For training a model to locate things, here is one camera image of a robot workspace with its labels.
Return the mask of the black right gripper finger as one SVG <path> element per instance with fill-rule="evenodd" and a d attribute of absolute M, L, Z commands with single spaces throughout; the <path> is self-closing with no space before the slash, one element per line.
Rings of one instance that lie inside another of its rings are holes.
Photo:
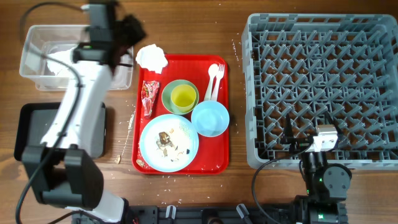
<path fill-rule="evenodd" d="M 329 112 L 327 112 L 327 111 L 325 112 L 325 122 L 326 122 L 326 124 L 332 124 L 334 126 L 334 128 L 336 129 L 338 134 L 342 133 L 342 130 L 338 127 L 337 121 L 335 119 L 333 119 L 330 116 Z"/>
<path fill-rule="evenodd" d="M 291 123 L 289 114 L 286 114 L 286 117 L 285 117 L 284 137 L 290 138 L 290 139 L 292 139 L 294 137 L 293 130 L 292 130 L 292 123 Z"/>

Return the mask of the white napkin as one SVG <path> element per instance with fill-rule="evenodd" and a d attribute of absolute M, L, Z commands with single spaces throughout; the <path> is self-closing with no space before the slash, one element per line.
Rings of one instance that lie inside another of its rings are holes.
<path fill-rule="evenodd" d="M 155 44 L 141 48 L 136 55 L 136 62 L 141 68 L 146 68 L 156 74 L 161 74 L 163 68 L 168 65 L 164 51 Z"/>

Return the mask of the red snack wrapper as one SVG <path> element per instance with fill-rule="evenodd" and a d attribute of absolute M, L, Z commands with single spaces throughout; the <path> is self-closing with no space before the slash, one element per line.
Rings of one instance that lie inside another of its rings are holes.
<path fill-rule="evenodd" d="M 158 81 L 143 81 L 141 89 L 141 101 L 144 107 L 144 117 L 150 118 L 157 97 L 160 83 Z"/>

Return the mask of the light blue bowl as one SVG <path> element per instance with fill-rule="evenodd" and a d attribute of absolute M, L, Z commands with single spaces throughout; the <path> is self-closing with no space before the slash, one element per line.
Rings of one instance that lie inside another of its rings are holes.
<path fill-rule="evenodd" d="M 217 101 L 203 101 L 192 111 L 191 122 L 198 134 L 205 137 L 217 137 L 229 126 L 229 113 L 226 107 Z"/>

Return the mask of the green plastic bowl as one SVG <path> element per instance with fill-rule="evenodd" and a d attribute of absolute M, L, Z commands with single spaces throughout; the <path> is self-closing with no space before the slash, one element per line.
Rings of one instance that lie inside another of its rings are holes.
<path fill-rule="evenodd" d="M 194 97 L 194 102 L 193 106 L 186 112 L 180 111 L 177 106 L 172 102 L 172 90 L 179 86 L 179 85 L 189 85 L 195 90 L 195 97 Z M 167 84 L 165 88 L 162 91 L 162 103 L 163 106 L 171 113 L 173 114 L 178 114 L 178 115 L 183 115 L 183 114 L 188 114 L 189 112 L 192 111 L 192 109 L 198 104 L 199 101 L 199 92 L 196 86 L 187 80 L 174 80 Z"/>

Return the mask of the white plastic fork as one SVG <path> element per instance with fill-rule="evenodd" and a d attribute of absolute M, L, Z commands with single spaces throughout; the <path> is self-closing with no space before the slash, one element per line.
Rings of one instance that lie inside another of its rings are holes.
<path fill-rule="evenodd" d="M 211 94 L 210 100 L 217 101 L 218 100 L 218 93 L 220 89 L 220 82 L 224 77 L 225 65 L 221 64 L 218 66 L 218 73 L 216 74 L 216 83 Z"/>

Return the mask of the yellow plastic cup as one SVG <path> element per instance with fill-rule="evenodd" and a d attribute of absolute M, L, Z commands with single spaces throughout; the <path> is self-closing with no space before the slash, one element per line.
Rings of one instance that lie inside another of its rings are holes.
<path fill-rule="evenodd" d="M 186 113 L 193 108 L 197 94 L 195 89 L 187 84 L 176 86 L 171 92 L 171 100 L 181 113 Z"/>

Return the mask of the white plastic spoon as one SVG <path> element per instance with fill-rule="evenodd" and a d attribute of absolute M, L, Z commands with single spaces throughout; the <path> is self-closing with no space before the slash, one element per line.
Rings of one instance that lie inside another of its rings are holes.
<path fill-rule="evenodd" d="M 218 74 L 218 70 L 219 70 L 219 66 L 214 63 L 212 65 L 210 65 L 209 69 L 208 69 L 208 75 L 209 75 L 209 82 L 208 82 L 208 86 L 206 89 L 206 93 L 204 96 L 204 101 L 208 101 L 211 98 L 211 92 L 212 92 L 212 88 L 213 88 L 213 81 L 214 78 L 216 77 L 216 75 Z"/>

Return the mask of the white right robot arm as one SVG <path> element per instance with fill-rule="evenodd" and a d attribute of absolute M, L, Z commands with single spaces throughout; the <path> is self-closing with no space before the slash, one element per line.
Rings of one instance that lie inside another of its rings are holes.
<path fill-rule="evenodd" d="M 298 195 L 289 208 L 291 223 L 348 223 L 348 212 L 343 201 L 347 198 L 352 173 L 342 164 L 329 163 L 326 153 L 337 148 L 343 137 L 342 130 L 329 113 L 324 114 L 325 124 L 316 127 L 316 135 L 296 138 L 290 116 L 285 117 L 282 144 L 290 152 L 301 155 L 300 171 L 307 195 Z"/>

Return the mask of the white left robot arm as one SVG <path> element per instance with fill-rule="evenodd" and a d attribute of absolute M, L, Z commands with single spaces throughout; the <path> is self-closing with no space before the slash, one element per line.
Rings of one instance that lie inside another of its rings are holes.
<path fill-rule="evenodd" d="M 89 2 L 90 39 L 79 42 L 65 63 L 72 77 L 57 115 L 40 144 L 26 146 L 21 155 L 29 178 L 22 196 L 31 190 L 41 204 L 100 223 L 138 223 L 129 202 L 104 189 L 103 175 L 90 157 L 96 121 L 115 69 L 145 37 L 134 16 L 117 18 L 118 5 Z"/>

